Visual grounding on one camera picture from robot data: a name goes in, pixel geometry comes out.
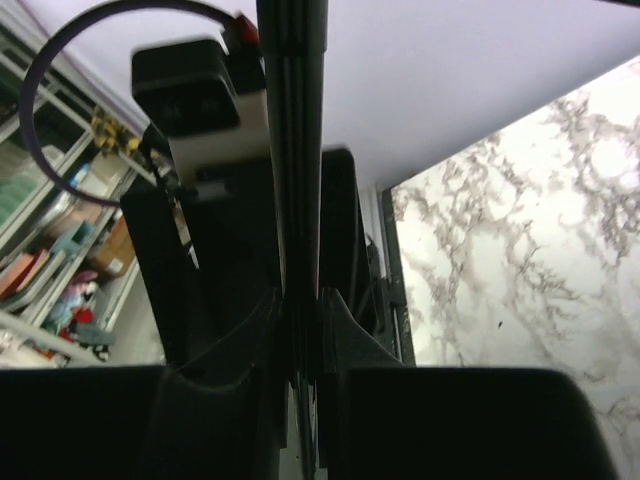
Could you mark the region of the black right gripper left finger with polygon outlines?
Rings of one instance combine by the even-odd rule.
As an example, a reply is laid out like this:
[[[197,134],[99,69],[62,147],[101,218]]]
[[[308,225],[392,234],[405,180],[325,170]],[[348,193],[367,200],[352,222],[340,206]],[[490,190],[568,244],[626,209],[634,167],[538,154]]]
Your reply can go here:
[[[273,346],[280,300],[268,290],[205,353],[167,371],[139,457],[142,479],[275,479],[286,389]]]

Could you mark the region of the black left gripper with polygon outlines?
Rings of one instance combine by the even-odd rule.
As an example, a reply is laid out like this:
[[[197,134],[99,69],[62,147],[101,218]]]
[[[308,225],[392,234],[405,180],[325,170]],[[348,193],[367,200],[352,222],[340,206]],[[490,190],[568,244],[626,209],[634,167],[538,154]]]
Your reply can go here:
[[[330,301],[341,368],[388,368],[352,154],[322,157],[319,281]],[[281,272],[266,159],[206,173],[210,193],[183,195],[184,245],[166,194],[121,201],[167,364],[175,370],[283,370]]]

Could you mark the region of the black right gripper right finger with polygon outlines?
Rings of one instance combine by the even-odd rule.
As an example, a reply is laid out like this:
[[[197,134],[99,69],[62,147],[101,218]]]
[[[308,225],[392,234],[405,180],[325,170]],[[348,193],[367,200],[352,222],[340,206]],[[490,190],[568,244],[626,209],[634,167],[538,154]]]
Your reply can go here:
[[[336,289],[317,322],[320,466],[330,479],[382,479],[401,462],[393,388],[404,365],[353,318]]]

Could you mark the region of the pink folding umbrella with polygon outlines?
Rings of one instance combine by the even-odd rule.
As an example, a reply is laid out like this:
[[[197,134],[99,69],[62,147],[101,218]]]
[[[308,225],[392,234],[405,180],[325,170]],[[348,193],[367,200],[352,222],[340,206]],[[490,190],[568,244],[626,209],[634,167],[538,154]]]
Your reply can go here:
[[[328,4],[260,1],[271,159],[280,235],[284,318],[291,332],[293,385],[303,476],[315,476],[313,400],[319,296],[322,105]]]

